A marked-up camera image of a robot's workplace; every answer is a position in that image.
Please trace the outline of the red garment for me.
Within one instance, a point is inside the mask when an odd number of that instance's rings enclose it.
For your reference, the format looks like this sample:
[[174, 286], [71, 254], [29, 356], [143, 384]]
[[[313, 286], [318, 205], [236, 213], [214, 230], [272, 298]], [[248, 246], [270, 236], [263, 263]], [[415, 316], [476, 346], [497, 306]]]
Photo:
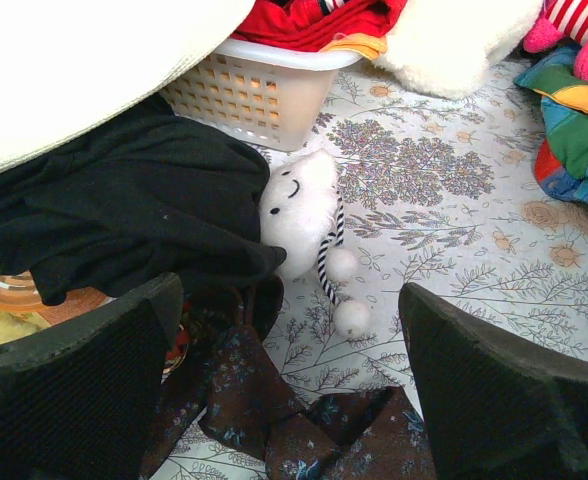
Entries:
[[387, 51], [386, 35], [405, 0], [257, 1], [234, 39], [297, 52], [349, 51], [369, 60]]

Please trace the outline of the dark patterned necktie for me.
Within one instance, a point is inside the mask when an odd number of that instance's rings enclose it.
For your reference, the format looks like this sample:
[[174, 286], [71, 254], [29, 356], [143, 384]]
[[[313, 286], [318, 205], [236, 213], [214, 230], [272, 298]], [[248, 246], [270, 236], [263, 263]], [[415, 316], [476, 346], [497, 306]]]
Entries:
[[183, 306], [187, 357], [162, 387], [139, 476], [151, 478], [194, 420], [270, 479], [433, 479], [422, 420], [400, 387], [331, 393], [304, 405], [262, 342], [283, 299], [279, 280], [206, 290]]

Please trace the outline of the black garment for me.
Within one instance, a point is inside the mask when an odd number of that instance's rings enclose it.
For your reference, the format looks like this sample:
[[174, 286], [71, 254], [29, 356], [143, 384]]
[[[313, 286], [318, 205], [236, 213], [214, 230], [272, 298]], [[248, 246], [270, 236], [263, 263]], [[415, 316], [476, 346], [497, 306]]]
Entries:
[[0, 274], [29, 272], [48, 306], [167, 272], [188, 294], [255, 285], [286, 257], [261, 241], [269, 176], [258, 151], [153, 95], [0, 173]]

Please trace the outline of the white plastic basket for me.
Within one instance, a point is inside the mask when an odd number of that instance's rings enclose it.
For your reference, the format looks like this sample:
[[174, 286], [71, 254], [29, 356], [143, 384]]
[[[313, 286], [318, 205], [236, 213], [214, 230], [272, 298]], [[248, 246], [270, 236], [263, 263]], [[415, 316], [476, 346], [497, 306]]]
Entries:
[[178, 115], [292, 152], [306, 142], [338, 72], [360, 59], [227, 39], [160, 94]]

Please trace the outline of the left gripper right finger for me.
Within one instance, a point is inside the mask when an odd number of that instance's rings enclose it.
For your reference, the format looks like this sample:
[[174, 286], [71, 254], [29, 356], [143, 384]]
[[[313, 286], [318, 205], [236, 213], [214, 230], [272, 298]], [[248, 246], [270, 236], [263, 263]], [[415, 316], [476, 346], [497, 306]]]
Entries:
[[416, 283], [399, 315], [440, 479], [588, 479], [588, 362]]

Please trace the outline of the pink white striped plush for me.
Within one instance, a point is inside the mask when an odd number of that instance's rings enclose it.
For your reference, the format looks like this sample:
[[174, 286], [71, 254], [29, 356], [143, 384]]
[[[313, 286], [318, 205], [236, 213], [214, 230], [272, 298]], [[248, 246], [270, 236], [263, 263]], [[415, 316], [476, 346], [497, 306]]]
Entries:
[[523, 46], [528, 53], [539, 53], [566, 38], [580, 46], [574, 75], [588, 82], [588, 0], [547, 1]]

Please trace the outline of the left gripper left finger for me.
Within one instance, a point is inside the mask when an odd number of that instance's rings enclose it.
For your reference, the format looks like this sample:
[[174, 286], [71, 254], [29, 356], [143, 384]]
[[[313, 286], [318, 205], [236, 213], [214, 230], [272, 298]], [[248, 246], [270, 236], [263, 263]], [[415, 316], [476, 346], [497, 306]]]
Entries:
[[183, 289], [163, 274], [0, 345], [0, 479], [135, 479]]

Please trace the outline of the rainbow striped cloth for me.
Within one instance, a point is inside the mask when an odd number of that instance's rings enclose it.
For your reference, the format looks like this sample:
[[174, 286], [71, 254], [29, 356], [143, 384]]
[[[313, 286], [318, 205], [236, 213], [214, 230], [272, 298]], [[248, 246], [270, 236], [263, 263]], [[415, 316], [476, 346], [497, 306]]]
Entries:
[[588, 83], [574, 75], [576, 46], [559, 47], [514, 84], [540, 95], [545, 139], [535, 179], [554, 199], [588, 205]]

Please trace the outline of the white fluffy plush toy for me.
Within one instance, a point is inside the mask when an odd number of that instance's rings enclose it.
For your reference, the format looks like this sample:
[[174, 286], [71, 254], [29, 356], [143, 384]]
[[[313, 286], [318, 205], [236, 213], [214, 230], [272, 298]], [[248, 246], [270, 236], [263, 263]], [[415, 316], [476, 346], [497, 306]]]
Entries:
[[372, 63], [409, 91], [458, 100], [479, 90], [539, 17], [538, 0], [413, 0]]

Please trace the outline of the white cloud plush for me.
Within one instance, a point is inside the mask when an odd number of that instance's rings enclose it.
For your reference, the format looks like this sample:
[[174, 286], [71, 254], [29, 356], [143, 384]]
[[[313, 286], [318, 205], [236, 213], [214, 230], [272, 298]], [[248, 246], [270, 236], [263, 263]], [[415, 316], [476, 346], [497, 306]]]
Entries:
[[314, 271], [334, 306], [338, 333], [350, 340], [366, 334], [368, 307], [339, 299], [334, 288], [350, 281], [358, 268], [355, 255], [344, 247], [345, 212], [334, 157], [321, 149], [272, 171], [259, 213], [261, 242], [286, 252], [277, 274], [294, 280]]

